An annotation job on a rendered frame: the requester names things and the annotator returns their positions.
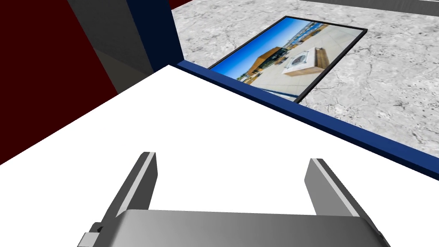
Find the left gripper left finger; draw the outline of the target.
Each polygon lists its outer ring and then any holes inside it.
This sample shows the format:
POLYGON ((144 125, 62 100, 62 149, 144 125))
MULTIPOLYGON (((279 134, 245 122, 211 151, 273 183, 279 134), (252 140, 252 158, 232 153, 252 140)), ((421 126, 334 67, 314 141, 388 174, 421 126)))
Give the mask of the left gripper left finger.
POLYGON ((107 209, 101 224, 107 224, 126 210, 147 210, 157 180, 154 152, 143 152, 107 209))

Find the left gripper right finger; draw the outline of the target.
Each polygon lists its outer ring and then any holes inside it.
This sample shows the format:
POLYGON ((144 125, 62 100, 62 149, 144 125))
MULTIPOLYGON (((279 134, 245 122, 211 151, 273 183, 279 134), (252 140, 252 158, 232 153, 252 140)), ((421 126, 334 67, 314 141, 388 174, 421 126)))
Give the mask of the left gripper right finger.
POLYGON ((310 159, 304 182, 317 215, 360 216, 318 159, 310 159))

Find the black framed wall picture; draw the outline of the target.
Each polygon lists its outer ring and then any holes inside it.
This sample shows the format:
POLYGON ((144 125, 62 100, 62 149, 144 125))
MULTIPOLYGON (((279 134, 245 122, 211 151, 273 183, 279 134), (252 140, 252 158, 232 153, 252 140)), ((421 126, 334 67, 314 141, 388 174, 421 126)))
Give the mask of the black framed wall picture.
POLYGON ((299 103, 366 33, 366 28, 284 16, 210 70, 299 103))

